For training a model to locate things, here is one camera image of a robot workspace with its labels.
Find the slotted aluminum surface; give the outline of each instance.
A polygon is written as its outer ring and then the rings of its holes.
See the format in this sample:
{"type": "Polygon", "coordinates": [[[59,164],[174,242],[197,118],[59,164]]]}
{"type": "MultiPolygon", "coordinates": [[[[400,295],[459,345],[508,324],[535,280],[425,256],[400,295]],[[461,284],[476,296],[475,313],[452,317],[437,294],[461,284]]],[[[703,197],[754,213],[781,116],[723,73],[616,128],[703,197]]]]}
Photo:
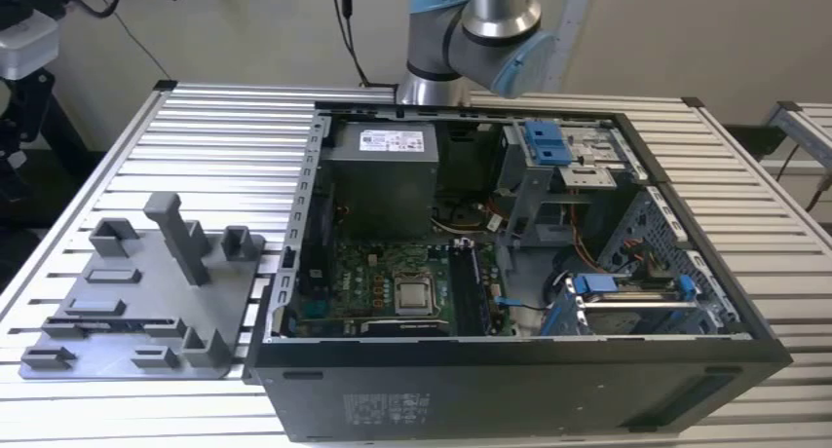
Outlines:
{"type": "MultiPolygon", "coordinates": [[[[178,192],[184,218],[198,219],[205,229],[245,224],[266,237],[244,321],[250,326],[265,274],[276,266],[312,103],[389,99],[388,91],[181,84],[153,93],[0,295],[0,441],[35,446],[50,440],[49,446],[71,447],[288,445],[260,388],[238,381],[241,364],[225,379],[208,382],[50,383],[18,377],[19,356],[85,264],[86,231],[102,216],[150,227],[140,208],[153,190],[178,192]]],[[[626,114],[794,364],[678,437],[452,440],[429,446],[830,446],[832,241],[707,111],[678,99],[552,94],[507,101],[477,93],[472,105],[626,114]]],[[[242,332],[237,357],[249,337],[242,332]]]]}
{"type": "Polygon", "coordinates": [[[819,164],[832,169],[832,104],[779,103],[766,123],[779,127],[819,164]]]}

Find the wire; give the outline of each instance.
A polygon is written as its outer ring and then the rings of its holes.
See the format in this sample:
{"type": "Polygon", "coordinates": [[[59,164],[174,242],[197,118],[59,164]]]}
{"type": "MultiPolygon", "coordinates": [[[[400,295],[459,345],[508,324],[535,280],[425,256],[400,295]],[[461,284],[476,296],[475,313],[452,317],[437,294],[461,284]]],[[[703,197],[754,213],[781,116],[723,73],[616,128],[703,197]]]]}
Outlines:
{"type": "Polygon", "coordinates": [[[337,18],[337,27],[340,28],[340,38],[343,39],[343,45],[347,48],[347,52],[349,53],[349,57],[352,58],[352,63],[355,64],[355,71],[359,74],[359,78],[361,80],[361,85],[364,87],[368,87],[367,75],[364,74],[361,66],[359,65],[359,59],[355,56],[355,50],[352,49],[349,41],[347,40],[347,32],[345,32],[344,27],[343,27],[343,20],[340,19],[340,7],[337,6],[337,0],[332,0],[332,5],[335,7],[335,17],[337,18]]]}
{"type": "Polygon", "coordinates": [[[576,232],[576,215],[574,212],[574,205],[568,207],[568,224],[571,225],[571,242],[574,243],[574,251],[576,252],[576,256],[579,256],[583,263],[595,270],[598,273],[604,273],[606,270],[598,266],[595,260],[592,259],[592,255],[588,254],[586,250],[586,246],[583,245],[583,240],[580,239],[580,235],[576,232]]]}
{"type": "Polygon", "coordinates": [[[150,51],[146,50],[146,47],[144,47],[144,45],[141,44],[138,39],[132,35],[132,31],[129,31],[129,28],[126,27],[126,24],[124,23],[124,21],[121,19],[121,16],[116,13],[116,9],[114,8],[113,8],[113,16],[116,17],[116,20],[121,24],[121,28],[122,28],[124,32],[126,33],[126,36],[129,37],[129,39],[132,39],[132,42],[134,43],[134,45],[138,46],[138,49],[141,49],[141,51],[144,52],[144,55],[156,64],[156,67],[158,68],[158,71],[161,71],[161,74],[165,75],[165,78],[168,78],[170,80],[172,78],[170,78],[170,74],[168,73],[168,70],[165,70],[165,67],[161,66],[161,64],[158,63],[158,60],[156,59],[153,54],[150,54],[150,51]]]}
{"type": "Polygon", "coordinates": [[[817,205],[817,202],[819,201],[819,195],[822,195],[822,190],[817,190],[811,195],[806,205],[806,212],[809,212],[814,208],[814,205],[817,205]]]}
{"type": "Polygon", "coordinates": [[[779,171],[777,172],[777,176],[774,177],[774,180],[777,182],[779,181],[779,177],[782,176],[782,172],[785,171],[785,167],[789,165],[789,162],[791,161],[791,158],[794,157],[794,153],[797,153],[797,150],[799,149],[799,147],[801,147],[801,145],[798,143],[794,143],[794,148],[791,148],[791,152],[786,156],[785,161],[782,162],[782,166],[779,167],[779,171]]]}
{"type": "Polygon", "coordinates": [[[70,1],[77,4],[77,6],[86,12],[87,15],[95,17],[97,19],[104,19],[104,18],[110,17],[116,13],[118,2],[121,2],[121,0],[113,0],[112,2],[108,2],[106,0],[104,0],[104,5],[106,5],[106,8],[98,12],[89,5],[86,5],[86,2],[83,2],[82,0],[70,0],[70,1]]]}
{"type": "Polygon", "coordinates": [[[555,289],[558,283],[560,283],[560,281],[564,279],[567,274],[568,274],[568,271],[563,270],[558,274],[552,271],[546,276],[546,279],[543,280],[543,290],[542,290],[543,303],[551,304],[555,302],[555,297],[551,296],[551,292],[555,289]]]}
{"type": "Polygon", "coordinates": [[[463,230],[463,229],[455,229],[449,226],[445,226],[444,224],[441,224],[439,221],[436,221],[435,218],[429,218],[429,222],[432,222],[432,224],[441,229],[444,232],[449,232],[451,234],[457,234],[460,236],[465,235],[465,234],[477,234],[480,232],[484,232],[481,230],[476,230],[476,231],[469,231],[469,230],[463,230]]]}
{"type": "Polygon", "coordinates": [[[628,265],[631,265],[632,263],[635,263],[638,260],[628,260],[626,263],[623,263],[620,266],[618,266],[614,270],[611,270],[612,273],[618,273],[623,268],[626,268],[628,265]]]}

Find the blue latch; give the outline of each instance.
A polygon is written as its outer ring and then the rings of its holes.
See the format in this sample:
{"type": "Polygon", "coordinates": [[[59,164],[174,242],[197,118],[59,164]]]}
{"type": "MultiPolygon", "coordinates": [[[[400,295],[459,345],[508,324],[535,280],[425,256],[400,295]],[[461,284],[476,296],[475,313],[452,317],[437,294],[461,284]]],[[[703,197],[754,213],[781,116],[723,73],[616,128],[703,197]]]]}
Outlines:
{"type": "Polygon", "coordinates": [[[572,281],[576,294],[606,294],[618,292],[618,284],[611,275],[578,275],[572,281]]]}
{"type": "Polygon", "coordinates": [[[680,291],[680,300],[690,301],[696,297],[696,284],[687,275],[678,277],[678,290],[680,291]]]}
{"type": "Polygon", "coordinates": [[[523,126],[524,141],[531,149],[534,162],[540,166],[571,164],[571,151],[562,141],[558,124],[528,120],[523,126]]]}

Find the cable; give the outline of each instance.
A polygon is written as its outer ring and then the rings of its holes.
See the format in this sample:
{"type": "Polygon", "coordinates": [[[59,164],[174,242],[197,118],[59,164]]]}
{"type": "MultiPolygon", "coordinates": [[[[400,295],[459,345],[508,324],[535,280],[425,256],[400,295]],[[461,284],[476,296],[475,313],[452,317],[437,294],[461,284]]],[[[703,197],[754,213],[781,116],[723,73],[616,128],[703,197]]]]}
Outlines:
{"type": "Polygon", "coordinates": [[[586,250],[586,246],[583,245],[583,240],[580,239],[580,235],[576,232],[576,215],[574,212],[574,205],[568,207],[568,223],[571,224],[571,242],[574,243],[574,251],[576,256],[579,256],[583,263],[595,270],[598,273],[604,273],[604,269],[598,266],[595,260],[592,259],[592,255],[588,254],[586,250]]]}
{"type": "Polygon", "coordinates": [[[355,71],[359,74],[359,78],[361,80],[361,85],[368,87],[368,79],[361,66],[359,65],[359,59],[355,56],[355,51],[352,50],[352,46],[349,45],[349,41],[347,40],[347,32],[343,27],[343,20],[340,19],[340,7],[337,6],[337,0],[332,0],[332,5],[335,7],[335,17],[337,18],[337,27],[340,28],[340,38],[343,39],[343,45],[347,48],[347,52],[349,53],[349,57],[352,58],[352,63],[355,64],[355,71]]]}
{"type": "Polygon", "coordinates": [[[794,153],[797,153],[797,150],[799,149],[799,147],[801,147],[801,145],[798,143],[794,143],[794,148],[791,148],[791,152],[786,156],[785,161],[782,162],[782,167],[779,168],[779,171],[777,172],[777,176],[774,177],[774,180],[777,182],[779,181],[779,177],[782,176],[782,172],[785,171],[785,167],[789,165],[789,162],[791,161],[791,158],[794,157],[794,153]]]}
{"type": "Polygon", "coordinates": [[[522,307],[523,309],[528,309],[535,312],[546,312],[548,310],[548,307],[531,307],[530,305],[519,302],[516,299],[509,299],[507,297],[493,297],[493,303],[504,307],[522,307]]]}
{"type": "Polygon", "coordinates": [[[112,16],[116,13],[118,2],[121,2],[121,0],[113,0],[112,2],[104,0],[104,5],[106,5],[106,8],[101,12],[98,12],[89,5],[86,5],[86,2],[83,2],[82,0],[70,1],[77,4],[77,6],[86,12],[87,15],[95,17],[97,19],[104,19],[112,16]]]}
{"type": "Polygon", "coordinates": [[[628,265],[631,265],[636,261],[639,261],[639,260],[636,260],[636,259],[628,260],[626,263],[623,263],[620,266],[618,266],[614,270],[611,270],[611,272],[612,273],[619,273],[623,268],[626,268],[628,265]]]}
{"type": "Polygon", "coordinates": [[[822,195],[822,190],[817,190],[811,195],[806,205],[806,212],[809,212],[814,208],[814,205],[817,205],[817,202],[819,201],[819,195],[822,195]]]}
{"type": "Polygon", "coordinates": [[[546,276],[546,279],[543,280],[543,290],[542,290],[542,297],[543,297],[543,303],[544,304],[551,304],[555,302],[555,297],[551,296],[551,292],[554,291],[556,285],[560,283],[560,281],[564,279],[566,275],[568,274],[568,271],[562,271],[559,273],[555,273],[554,271],[546,276]]]}
{"type": "Polygon", "coordinates": [[[455,228],[448,227],[448,226],[445,226],[444,224],[441,224],[441,223],[440,223],[439,221],[436,221],[436,220],[435,220],[435,218],[432,218],[432,217],[429,218],[429,222],[432,222],[432,224],[433,224],[433,225],[435,225],[439,229],[441,229],[444,232],[449,232],[451,234],[456,234],[456,235],[460,235],[460,236],[463,236],[463,235],[465,235],[465,234],[477,234],[477,233],[480,233],[480,232],[484,232],[484,231],[480,231],[480,230],[477,230],[477,231],[469,231],[469,230],[455,229],[455,228]]]}
{"type": "Polygon", "coordinates": [[[156,64],[156,67],[158,68],[158,71],[161,71],[161,74],[165,75],[165,78],[170,80],[172,78],[170,78],[170,74],[168,73],[168,70],[165,70],[165,67],[161,66],[161,64],[158,63],[158,60],[156,59],[153,54],[150,54],[150,51],[146,50],[146,48],[144,47],[138,39],[132,35],[132,31],[129,31],[129,28],[126,27],[126,24],[124,23],[121,19],[121,16],[117,13],[114,13],[114,11],[116,9],[113,8],[113,16],[116,17],[116,20],[121,24],[121,28],[124,32],[126,33],[126,36],[129,37],[129,39],[132,39],[132,42],[134,43],[134,45],[138,46],[138,49],[141,49],[141,51],[144,52],[144,55],[153,61],[153,63],[156,64]]]}

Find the black cable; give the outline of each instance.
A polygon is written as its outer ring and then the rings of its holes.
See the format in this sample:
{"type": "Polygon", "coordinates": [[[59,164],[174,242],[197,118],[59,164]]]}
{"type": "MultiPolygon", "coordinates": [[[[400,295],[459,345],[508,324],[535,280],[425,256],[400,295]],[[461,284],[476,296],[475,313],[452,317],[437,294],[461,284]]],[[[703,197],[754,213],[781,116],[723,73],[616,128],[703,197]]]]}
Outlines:
{"type": "Polygon", "coordinates": [[[811,195],[810,200],[807,201],[806,212],[809,212],[814,205],[817,205],[817,202],[819,201],[819,195],[822,195],[822,191],[817,190],[811,195]]]}
{"type": "Polygon", "coordinates": [[[782,176],[782,172],[785,171],[785,167],[789,165],[789,162],[791,161],[791,158],[794,157],[794,153],[797,153],[797,150],[798,150],[799,147],[801,147],[801,145],[794,143],[794,148],[791,149],[791,152],[786,156],[785,161],[782,162],[782,167],[779,168],[779,171],[777,172],[777,176],[774,177],[774,180],[777,182],[779,181],[779,177],[782,176]]]}
{"type": "Polygon", "coordinates": [[[126,24],[124,23],[121,19],[121,16],[117,13],[114,13],[114,11],[116,9],[113,8],[113,16],[116,17],[116,21],[121,24],[121,28],[124,32],[126,33],[126,36],[129,37],[129,39],[132,39],[132,42],[134,43],[134,45],[138,46],[138,49],[141,49],[141,51],[144,52],[144,55],[153,61],[153,63],[158,67],[158,71],[161,71],[161,74],[165,75],[165,78],[170,80],[172,78],[170,78],[170,74],[168,73],[168,70],[165,70],[165,67],[161,66],[161,64],[158,63],[158,60],[156,59],[153,54],[150,54],[150,51],[146,50],[146,48],[144,47],[138,39],[132,35],[132,31],[129,31],[129,28],[126,27],[126,24]]]}
{"type": "Polygon", "coordinates": [[[531,307],[530,305],[524,305],[524,304],[518,305],[518,307],[532,310],[534,312],[546,312],[547,310],[546,307],[531,307]]]}
{"type": "Polygon", "coordinates": [[[349,46],[349,41],[347,40],[347,32],[343,27],[343,20],[340,19],[340,7],[337,6],[337,0],[332,0],[332,5],[335,7],[335,17],[337,18],[337,27],[340,28],[340,38],[343,39],[343,45],[347,48],[347,52],[349,53],[349,57],[352,58],[352,63],[355,64],[355,71],[359,74],[359,78],[361,79],[361,85],[368,87],[368,79],[361,66],[359,65],[359,60],[355,57],[355,51],[349,46]]]}
{"type": "Polygon", "coordinates": [[[632,263],[635,263],[638,260],[635,258],[632,258],[631,260],[628,260],[626,263],[623,263],[620,266],[618,266],[611,272],[612,273],[618,273],[623,268],[626,268],[628,265],[631,265],[632,263]]]}
{"type": "Polygon", "coordinates": [[[98,12],[89,5],[86,5],[86,2],[83,2],[82,0],[70,1],[77,4],[77,6],[86,12],[87,15],[95,17],[97,19],[104,19],[112,16],[116,13],[118,2],[121,2],[121,0],[113,0],[112,2],[104,0],[104,5],[106,5],[106,8],[101,12],[98,12]]]}

